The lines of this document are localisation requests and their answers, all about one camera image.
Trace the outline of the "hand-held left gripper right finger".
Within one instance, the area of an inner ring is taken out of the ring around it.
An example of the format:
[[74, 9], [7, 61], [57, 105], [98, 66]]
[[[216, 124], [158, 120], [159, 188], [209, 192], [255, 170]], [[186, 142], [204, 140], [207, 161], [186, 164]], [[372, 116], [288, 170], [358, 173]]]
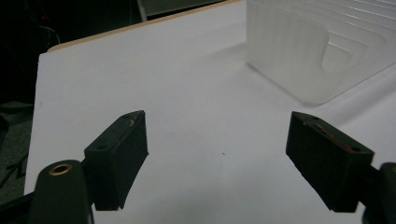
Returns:
[[334, 212], [352, 213], [374, 152], [323, 119], [293, 111], [286, 154]]

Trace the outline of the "translucent white plastic file rack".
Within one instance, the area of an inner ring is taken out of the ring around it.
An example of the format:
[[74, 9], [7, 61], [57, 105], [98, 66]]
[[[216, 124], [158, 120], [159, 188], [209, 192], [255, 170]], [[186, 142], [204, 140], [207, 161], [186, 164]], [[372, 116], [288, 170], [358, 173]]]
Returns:
[[319, 105], [396, 64], [396, 0], [247, 0], [247, 62]]

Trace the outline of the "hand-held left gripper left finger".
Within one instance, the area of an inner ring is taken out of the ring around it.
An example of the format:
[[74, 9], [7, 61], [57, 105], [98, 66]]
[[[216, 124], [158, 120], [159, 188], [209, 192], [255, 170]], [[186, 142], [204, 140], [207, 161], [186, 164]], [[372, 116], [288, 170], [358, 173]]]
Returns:
[[122, 209], [148, 156], [146, 113], [120, 116], [84, 150], [92, 202], [98, 211]]

